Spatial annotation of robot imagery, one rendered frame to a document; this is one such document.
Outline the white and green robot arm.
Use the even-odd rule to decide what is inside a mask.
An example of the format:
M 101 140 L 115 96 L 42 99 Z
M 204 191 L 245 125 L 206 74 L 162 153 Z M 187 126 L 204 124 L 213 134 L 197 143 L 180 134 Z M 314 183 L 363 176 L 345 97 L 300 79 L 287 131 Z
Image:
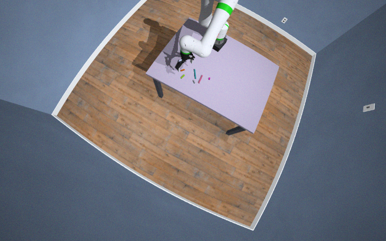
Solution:
M 217 1 L 218 4 L 212 16 L 214 1 Z M 189 35 L 181 37 L 179 40 L 180 55 L 183 58 L 191 58 L 192 53 L 194 53 L 205 58 L 210 55 L 214 44 L 221 45 L 229 28 L 227 20 L 237 2 L 238 0 L 201 0 L 198 22 L 207 30 L 200 41 Z

